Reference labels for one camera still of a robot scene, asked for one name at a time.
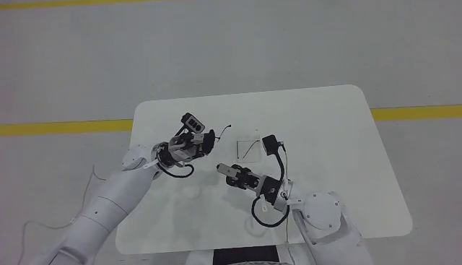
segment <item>floor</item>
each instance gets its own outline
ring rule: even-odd
[[[462,103],[462,0],[66,1],[0,0],[0,126],[130,119],[145,100],[335,84],[357,85],[371,108]],[[22,3],[32,6],[8,9]],[[462,120],[377,126],[414,228],[368,239],[375,263],[461,263]],[[92,166],[103,177],[120,170],[129,138],[0,136],[0,264],[17,263],[25,221],[68,222]],[[60,235],[31,225],[23,264]],[[114,239],[96,264],[187,256],[124,256]]]

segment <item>cable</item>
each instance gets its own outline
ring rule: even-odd
[[[39,225],[41,227],[45,227],[45,228],[48,228],[48,229],[52,229],[52,230],[60,230],[60,229],[64,229],[66,227],[69,227],[70,225],[74,224],[75,222],[75,219],[80,215],[80,213],[82,213],[82,211],[84,210],[84,206],[85,206],[85,197],[87,196],[87,192],[88,192],[88,187],[90,187],[90,182],[92,181],[92,176],[95,175],[96,178],[100,179],[100,180],[105,180],[103,178],[99,178],[98,176],[96,176],[95,174],[95,165],[93,165],[92,167],[92,174],[90,175],[90,178],[88,179],[88,182],[87,182],[87,185],[85,186],[85,190],[84,190],[84,196],[82,198],[82,205],[80,206],[80,210],[77,212],[77,214],[75,215],[74,218],[71,219],[71,222],[65,224],[65,225],[62,225],[62,226],[58,226],[58,227],[53,227],[53,226],[48,226],[46,224],[43,224],[43,223],[40,223],[40,222],[37,222],[37,221],[34,221],[34,220],[29,220],[29,221],[26,221],[26,223],[24,223],[24,225],[22,226],[22,234],[21,234],[21,253],[19,254],[19,259],[17,261],[17,265],[20,265],[21,262],[22,262],[22,259],[24,258],[24,254],[25,254],[25,250],[26,250],[26,246],[25,246],[25,240],[26,240],[26,228],[29,224],[36,224],[36,225]]]
[[[251,210],[252,217],[257,221],[258,224],[260,224],[260,225],[262,225],[262,226],[264,226],[264,227],[274,228],[274,227],[277,227],[277,226],[279,226],[280,224],[282,224],[283,221],[287,219],[287,216],[289,216],[290,206],[287,205],[287,206],[286,206],[286,212],[285,212],[284,216],[282,216],[282,218],[281,218],[278,222],[276,222],[276,223],[274,223],[274,224],[266,224],[266,223],[262,222],[262,221],[257,217],[257,215],[255,215],[255,205],[257,204],[257,201],[258,201],[259,199],[260,199],[260,196],[256,197],[255,200],[253,200],[253,202],[252,202],[252,210]]]
[[[289,160],[287,158],[287,151],[286,151],[286,147],[284,146],[284,144],[282,144],[281,147],[284,150],[284,155],[286,156],[286,179],[289,180]],[[290,249],[289,249],[289,218],[286,219],[286,242],[285,242],[285,245],[286,245],[286,248],[287,248],[287,252],[289,252],[290,260],[292,260],[292,264],[296,265],[295,260],[294,260],[294,256],[292,255],[292,252],[290,252]]]
[[[223,133],[225,132],[225,129],[230,128],[230,127],[231,127],[231,125],[225,126],[225,128],[224,128],[223,131],[222,131],[222,133],[221,133],[219,136],[216,136],[216,137],[215,137],[215,139],[218,139],[217,142],[219,142],[219,140],[222,138],[222,135],[223,135]]]
[[[104,178],[98,177],[98,176],[96,175],[95,166],[94,166],[94,165],[93,165],[92,173],[93,173],[94,177],[95,177],[96,179],[98,179],[98,180],[102,180],[102,181],[107,181],[107,180],[108,180],[108,179],[104,179]]]
[[[186,164],[184,165],[185,167],[190,167],[191,168],[191,171],[186,174],[186,175],[175,175],[175,174],[172,174],[170,173],[169,171],[167,171],[166,169],[164,169],[162,166],[158,165],[157,167],[164,173],[166,173],[167,175],[169,175],[170,177],[173,177],[173,178],[187,178],[189,177],[190,175],[192,175],[194,173],[194,166],[192,165],[189,165],[189,164]]]
[[[282,164],[281,156],[279,156],[279,154],[275,154],[275,155],[276,155],[277,163],[279,164],[279,167],[281,168],[281,177],[279,178],[279,182],[282,184],[282,182],[284,181],[284,164]]]
[[[250,149],[252,149],[253,145],[254,145],[254,144],[256,144],[256,143],[258,143],[259,141],[260,141],[260,140],[259,140],[259,139],[257,139],[256,141],[254,141],[254,143],[252,143],[252,144],[250,145],[250,147],[248,148],[247,152],[245,152],[245,154],[244,154],[244,157],[243,157],[243,158],[245,158],[245,156],[246,156],[246,155],[249,153],[249,151],[250,151]]]

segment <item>white cable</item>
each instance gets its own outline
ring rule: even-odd
[[[84,209],[84,206],[85,206],[85,197],[87,196],[87,192],[88,192],[88,187],[90,187],[90,182],[92,181],[92,176],[95,176],[98,180],[103,180],[103,181],[106,181],[106,179],[104,178],[100,178],[96,175],[95,173],[95,165],[93,165],[92,167],[92,174],[90,175],[90,178],[88,179],[88,182],[87,182],[87,185],[85,186],[85,191],[84,191],[84,196],[83,196],[83,199],[82,199],[82,205],[80,206],[80,210],[77,212],[77,214],[75,215],[74,218],[71,219],[71,222],[65,224],[65,225],[62,225],[62,226],[58,226],[58,227],[53,227],[53,226],[48,226],[48,225],[45,225],[43,223],[40,223],[40,222],[37,222],[37,221],[34,221],[34,220],[29,220],[27,221],[26,223],[24,223],[24,225],[22,226],[22,234],[21,234],[21,253],[19,255],[19,259],[17,261],[17,265],[20,265],[21,262],[22,262],[22,259],[24,258],[24,253],[25,253],[25,249],[26,249],[26,246],[25,246],[25,239],[26,239],[26,228],[29,224],[36,224],[38,226],[41,226],[41,227],[45,227],[47,229],[52,229],[52,230],[60,230],[60,229],[64,229],[66,227],[69,227],[70,225],[74,224],[75,220],[77,219],[77,217],[80,215],[80,213],[82,213],[83,209]]]
[[[286,179],[287,181],[289,180],[289,160],[287,158],[287,152],[284,150],[284,154],[286,155]],[[287,248],[287,252],[289,252],[289,256],[290,256],[290,259],[292,260],[292,265],[296,265],[295,263],[295,260],[294,260],[294,256],[292,256],[292,252],[290,252],[290,249],[289,249],[289,218],[286,219],[286,242],[285,242],[285,245],[286,245],[286,248]]]

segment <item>white table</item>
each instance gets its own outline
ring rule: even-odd
[[[336,191],[365,238],[405,235],[412,220],[362,91],[355,86],[254,92],[148,101],[136,108],[131,145],[167,141],[180,118],[194,114],[223,138],[193,164],[187,179],[167,175],[153,182],[139,206],[118,226],[124,254],[193,251],[283,244],[285,226],[263,228],[252,219],[255,195],[226,185],[220,162],[236,163],[236,140],[275,134],[289,156],[289,178],[313,190]],[[279,177],[274,156],[248,164]],[[173,172],[182,173],[181,169]],[[191,198],[191,190],[199,190]],[[281,214],[269,212],[267,222]],[[289,242],[303,242],[292,218]]]

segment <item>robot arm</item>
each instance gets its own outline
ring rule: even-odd
[[[214,147],[214,131],[202,134],[204,125],[190,113],[181,121],[183,127],[169,142],[131,147],[123,158],[123,170],[99,187],[58,244],[32,264],[93,264],[109,234],[135,209],[153,180],[162,173],[173,175],[168,169],[175,165],[183,167],[184,162],[208,155]]]
[[[284,172],[278,148],[284,144],[274,135],[262,139],[267,155],[276,155]],[[255,191],[257,198],[251,212],[256,221],[265,227],[276,227],[292,212],[295,224],[317,265],[373,265],[372,258],[361,234],[350,220],[347,208],[334,192],[303,192],[292,181],[284,182],[284,175],[276,180],[267,175],[258,175],[239,165],[231,167],[219,164],[217,171],[226,175],[226,183],[243,190]],[[270,204],[275,210],[285,212],[274,224],[265,224],[256,216],[256,202],[263,202],[263,211]]]

